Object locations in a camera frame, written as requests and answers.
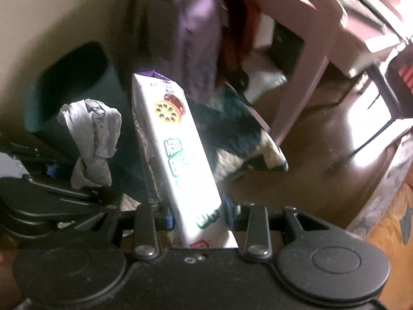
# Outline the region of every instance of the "crumpled paper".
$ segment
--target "crumpled paper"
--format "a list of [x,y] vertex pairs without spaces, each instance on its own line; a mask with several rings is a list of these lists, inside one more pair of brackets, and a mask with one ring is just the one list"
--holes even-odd
[[72,187],[111,186],[107,159],[115,154],[121,132],[122,116],[118,110],[86,99],[63,105],[57,120],[67,126],[80,152],[72,173]]

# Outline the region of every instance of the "tiled floor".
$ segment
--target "tiled floor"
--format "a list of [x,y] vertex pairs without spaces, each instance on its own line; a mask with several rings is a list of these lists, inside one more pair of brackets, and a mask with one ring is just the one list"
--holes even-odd
[[385,146],[404,130],[401,125],[406,126],[406,122],[397,121],[356,156],[332,170],[332,165],[362,145],[390,118],[381,98],[368,109],[378,94],[374,84],[363,95],[356,88],[340,105],[331,106],[351,83],[329,66],[281,145],[289,171],[249,173],[232,184],[233,196],[239,201],[264,204],[269,210],[297,206],[345,228],[367,202],[392,160],[395,148],[385,150]]

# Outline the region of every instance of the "pink plastic chair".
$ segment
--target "pink plastic chair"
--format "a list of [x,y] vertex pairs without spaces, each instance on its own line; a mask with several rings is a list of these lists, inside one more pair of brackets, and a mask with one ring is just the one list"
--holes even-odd
[[[343,9],[337,0],[252,0],[262,13],[304,40],[304,47],[280,107],[271,113],[270,135],[280,145],[304,109],[327,66],[327,53],[339,31]],[[273,95],[268,92],[267,106]]]

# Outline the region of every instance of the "metal screw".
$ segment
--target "metal screw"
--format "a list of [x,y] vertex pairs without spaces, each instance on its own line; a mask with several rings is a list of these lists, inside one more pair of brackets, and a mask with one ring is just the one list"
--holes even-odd
[[268,254],[268,248],[263,245],[251,245],[247,251],[253,256],[263,256]]
[[186,257],[183,261],[184,261],[185,263],[189,263],[190,265],[193,264],[193,263],[195,263],[195,262],[197,262],[197,261],[195,260],[195,258],[191,258],[190,256]]
[[155,254],[155,248],[149,245],[141,245],[135,248],[135,254],[139,256],[152,256]]

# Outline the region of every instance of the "white carton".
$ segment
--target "white carton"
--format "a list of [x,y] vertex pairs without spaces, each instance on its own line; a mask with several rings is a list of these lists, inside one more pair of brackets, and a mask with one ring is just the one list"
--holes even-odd
[[237,247],[182,88],[135,74],[133,99],[162,164],[182,246]]

